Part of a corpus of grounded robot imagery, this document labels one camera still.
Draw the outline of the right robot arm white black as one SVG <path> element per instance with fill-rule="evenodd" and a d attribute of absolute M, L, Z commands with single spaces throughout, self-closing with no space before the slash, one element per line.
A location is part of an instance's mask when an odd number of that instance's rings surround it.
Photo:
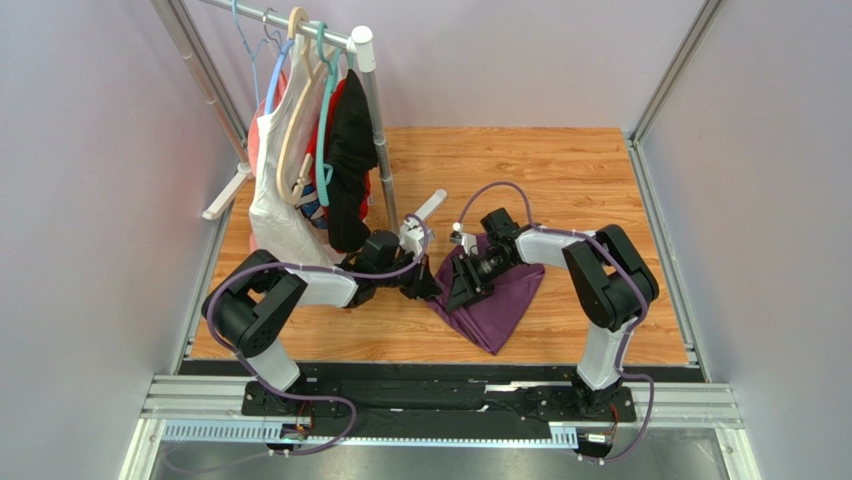
<path fill-rule="evenodd" d="M 447 308 L 472 306 L 493 292 L 494 281 L 520 265 L 547 265 L 570 273 L 590 321 L 584 352 L 571 377 L 570 406 L 582 418 L 608 411 L 622 384 L 630 334 L 659 296 L 659 286 L 625 230 L 557 231 L 512 221 L 488 226 L 488 247 L 452 258 Z"/>

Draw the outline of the purple cloth napkin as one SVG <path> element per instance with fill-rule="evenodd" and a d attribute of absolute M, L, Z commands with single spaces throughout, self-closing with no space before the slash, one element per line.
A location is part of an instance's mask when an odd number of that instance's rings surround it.
<path fill-rule="evenodd" d="M 447 309 L 452 283 L 450 258 L 462 254 L 455 246 L 442 261 L 435 280 L 442 289 L 439 297 L 426 304 L 448 326 L 485 352 L 496 355 L 507 343 L 532 304 L 545 277 L 542 265 L 520 265 L 494 281 L 494 292 L 487 298 L 456 310 Z"/>

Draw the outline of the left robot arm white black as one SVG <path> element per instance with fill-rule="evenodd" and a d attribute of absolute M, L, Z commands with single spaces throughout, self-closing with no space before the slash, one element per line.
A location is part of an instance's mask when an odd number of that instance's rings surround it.
<path fill-rule="evenodd" d="M 335 266 L 286 263 L 258 249 L 208 295 L 201 314 L 214 339 L 244 361 L 283 407 L 319 401 L 300 387 L 301 372 L 279 335 L 302 306 L 358 308 L 380 289 L 412 300 L 438 296 L 429 269 L 434 234 L 413 227 L 401 234 L 377 230 L 357 252 Z"/>

